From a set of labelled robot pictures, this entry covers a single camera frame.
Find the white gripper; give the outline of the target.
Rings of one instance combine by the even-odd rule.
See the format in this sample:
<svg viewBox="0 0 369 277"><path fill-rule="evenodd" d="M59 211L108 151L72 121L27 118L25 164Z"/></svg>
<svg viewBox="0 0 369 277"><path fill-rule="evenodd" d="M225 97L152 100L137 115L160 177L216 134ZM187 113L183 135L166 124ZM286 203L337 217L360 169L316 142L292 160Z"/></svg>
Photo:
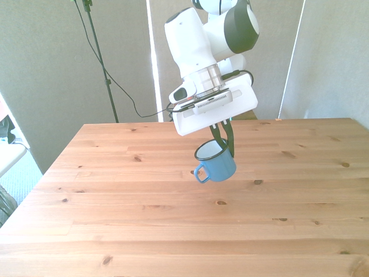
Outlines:
<svg viewBox="0 0 369 277"><path fill-rule="evenodd" d="M226 149L228 144L230 154L234 157L234 132L229 119L256 108L257 104L251 87L251 77L249 74L242 74L226 81L220 91L177 104L172 118L175 129L181 136L210 127L215 142L221 149ZM217 124L221 121L227 139L221 137Z"/></svg>

